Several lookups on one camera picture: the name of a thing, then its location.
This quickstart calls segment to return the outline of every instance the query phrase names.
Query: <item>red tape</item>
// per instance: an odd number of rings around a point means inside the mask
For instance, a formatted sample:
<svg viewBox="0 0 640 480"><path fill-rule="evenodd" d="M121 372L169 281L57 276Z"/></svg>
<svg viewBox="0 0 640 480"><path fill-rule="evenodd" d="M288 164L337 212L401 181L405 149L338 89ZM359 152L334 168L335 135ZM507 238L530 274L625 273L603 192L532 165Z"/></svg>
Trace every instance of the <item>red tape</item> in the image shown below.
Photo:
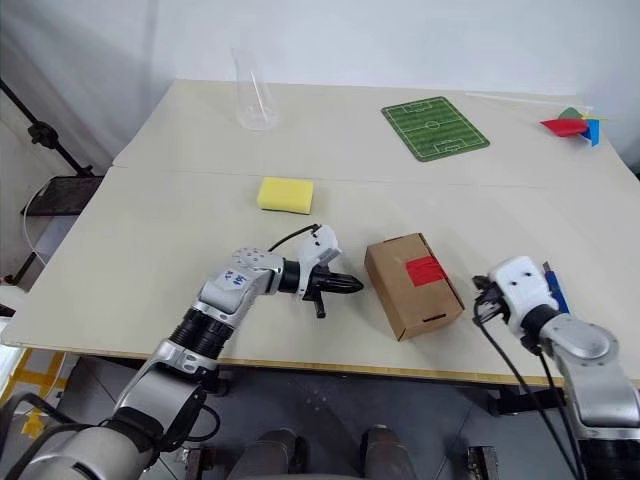
<svg viewBox="0 0 640 480"><path fill-rule="evenodd" d="M414 287L420 287L447 278L436 257L429 256L410 260L407 262L406 268Z"/></svg>

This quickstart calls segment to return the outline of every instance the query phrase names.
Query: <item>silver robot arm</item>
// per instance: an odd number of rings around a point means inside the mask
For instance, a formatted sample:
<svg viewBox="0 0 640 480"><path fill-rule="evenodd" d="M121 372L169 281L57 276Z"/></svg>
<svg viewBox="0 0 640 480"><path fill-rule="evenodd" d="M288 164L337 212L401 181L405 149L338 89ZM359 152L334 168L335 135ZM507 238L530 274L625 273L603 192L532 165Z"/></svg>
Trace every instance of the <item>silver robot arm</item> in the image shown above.
<svg viewBox="0 0 640 480"><path fill-rule="evenodd" d="M362 289L355 277L329 270L340 254L330 227L315 226L298 254L298 261L290 261L257 248L237 250L227 267L209 276L182 323L125 387L113 416L37 457L25 478L133 480L160 452L188 440L218 356L257 296L296 293L324 317L321 292Z"/></svg>
<svg viewBox="0 0 640 480"><path fill-rule="evenodd" d="M541 347L555 361L587 478L640 478L640 396L611 332L560 313L529 257L506 260L474 282L477 321L502 314L525 348Z"/></svg>

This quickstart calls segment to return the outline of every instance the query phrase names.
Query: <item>soccer field mat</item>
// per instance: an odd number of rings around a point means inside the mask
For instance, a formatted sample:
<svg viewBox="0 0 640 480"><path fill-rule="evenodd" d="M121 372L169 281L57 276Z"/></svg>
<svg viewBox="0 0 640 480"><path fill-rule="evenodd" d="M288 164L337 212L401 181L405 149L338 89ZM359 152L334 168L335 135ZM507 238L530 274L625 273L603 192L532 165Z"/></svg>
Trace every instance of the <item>soccer field mat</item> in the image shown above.
<svg viewBox="0 0 640 480"><path fill-rule="evenodd" d="M444 97L385 107L382 114L421 162L489 146L489 140Z"/></svg>

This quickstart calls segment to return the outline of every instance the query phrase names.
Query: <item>red paper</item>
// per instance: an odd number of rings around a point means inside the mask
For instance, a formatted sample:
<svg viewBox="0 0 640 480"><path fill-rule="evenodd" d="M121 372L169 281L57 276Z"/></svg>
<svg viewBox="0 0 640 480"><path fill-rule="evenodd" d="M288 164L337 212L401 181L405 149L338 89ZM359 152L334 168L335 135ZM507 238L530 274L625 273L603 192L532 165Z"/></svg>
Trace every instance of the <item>red paper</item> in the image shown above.
<svg viewBox="0 0 640 480"><path fill-rule="evenodd" d="M447 278L436 257L429 256L411 260L407 262L406 268L414 287Z"/></svg>
<svg viewBox="0 0 640 480"><path fill-rule="evenodd" d="M559 137L569 137L584 133L589 129L587 121L582 118L556 118L540 122Z"/></svg>

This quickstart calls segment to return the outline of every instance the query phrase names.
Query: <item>black wire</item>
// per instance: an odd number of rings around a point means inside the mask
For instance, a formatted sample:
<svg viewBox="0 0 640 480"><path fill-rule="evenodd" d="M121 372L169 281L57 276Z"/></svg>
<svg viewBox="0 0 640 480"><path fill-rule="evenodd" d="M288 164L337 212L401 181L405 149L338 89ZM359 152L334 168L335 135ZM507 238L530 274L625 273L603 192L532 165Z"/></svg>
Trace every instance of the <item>black wire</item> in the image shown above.
<svg viewBox="0 0 640 480"><path fill-rule="evenodd" d="M13 415L18 408L18 405L20 405L22 402L30 403L31 405L38 408L39 410L42 410L44 413L60 423L78 423L75 420L67 417L64 413L61 413L49 403L45 402L35 393L27 392L14 395L7 401L7 403L4 404L4 406L0 410L0 460L2 459L2 454L4 453L4 446L7 442L7 436L9 435L9 429L11 428Z"/></svg>
<svg viewBox="0 0 640 480"><path fill-rule="evenodd" d="M65 423L63 425L56 425L55 427L49 427L44 432L40 434L38 438L34 440L34 442L27 448L27 450L22 454L20 459L16 462L16 464L11 467L7 476L4 477L5 480L17 480L25 468L29 465L29 462L33 460L36 453L44 446L44 444L54 435L62 432L70 432L75 431L78 432L80 430L84 430L85 428L92 427L93 425L85 425L82 423Z"/></svg>
<svg viewBox="0 0 640 480"><path fill-rule="evenodd" d="M520 386L523 388L523 390L527 393L527 395L529 395L529 397L533 401L533 404L535 405L536 410L538 411L538 413L542 417L542 420L544 421L545 425L547 426L547 429L549 430L549 433L553 437L553 440L556 442L558 450L560 450L560 453L562 454L562 458L564 459L565 463L567 464L567 467L569 468L569 470L571 470L571 473L573 474L573 477L576 480L581 480L580 477L578 476L578 474L576 473L575 468L573 468L573 463L571 462L571 459L569 458L569 455L567 455L567 451L565 450L564 445L562 445L562 443L560 442L560 437L558 436L558 432L556 432L556 429L554 428L553 424L549 420L549 417L547 416L546 412L542 408L542 405L540 405L540 401L538 400L538 397L536 397L534 395L533 391L531 390L531 387L527 384L527 382L524 381L524 378L522 378L522 375L520 375L520 372L518 371L516 366L513 364L513 362L509 358L509 356L505 353L504 350L502 350L500 345L498 345L498 342L496 342L494 340L494 338L491 336L491 334L487 331L487 329L484 326L484 324L480 321L480 316L478 315L478 304L477 303L474 304L474 306L473 306L473 321L480 328L480 331L487 338L487 340L489 340L489 343L491 343L493 348L495 348L496 351L500 354L500 356L505 361L505 363L507 364L507 366L509 367L511 372L513 372L515 377L518 379L518 382L520 383Z"/></svg>
<svg viewBox="0 0 640 480"><path fill-rule="evenodd" d="M564 425L564 429L567 431L567 437L569 438L569 444L571 445L571 452L573 453L573 458L576 462L576 470L578 472L578 478L580 480L584 480L585 474L582 468L582 458L580 457L580 450L578 449L578 442L576 441L576 437L573 434L573 430L571 430L571 426L569 425L569 418L567 417L567 411L564 408L564 404L562 399L560 398L560 394L558 394L558 390L556 389L556 385L553 381L553 377L551 376L551 371L549 370L549 365L547 365L547 361L544 358L542 352L538 353L538 357L540 358L540 362L542 363L542 368L544 368L544 374L547 376L547 382L549 383L549 387L553 391L553 397L558 404L558 411L560 412L560 417L562 418L562 423Z"/></svg>
<svg viewBox="0 0 640 480"><path fill-rule="evenodd" d="M213 429L209 433L207 433L206 435L202 435L202 436L199 436L199 437L187 437L187 438L185 438L185 441L187 441L187 442L206 442L207 440L212 438L216 433L218 433L218 430L220 430L220 415L218 415L218 412L216 412L209 405L202 405L202 407L200 407L200 408L202 410L206 411L206 412L209 412L209 414L211 414L213 419L216 421L216 426L213 427Z"/></svg>
<svg viewBox="0 0 640 480"><path fill-rule="evenodd" d="M269 249L270 252L273 252L276 248L278 248L280 245L282 245L284 242L286 242L287 240L291 240L293 237L300 235L301 233L306 232L307 230L312 230L312 231L316 231L320 228L320 225L318 225L317 223L314 223L313 225L308 225L304 228L301 228L300 230L296 230L295 232L293 232L290 235L287 235L286 237L284 237L282 240L279 240L278 242L276 242L275 244L273 244L273 246Z"/></svg>

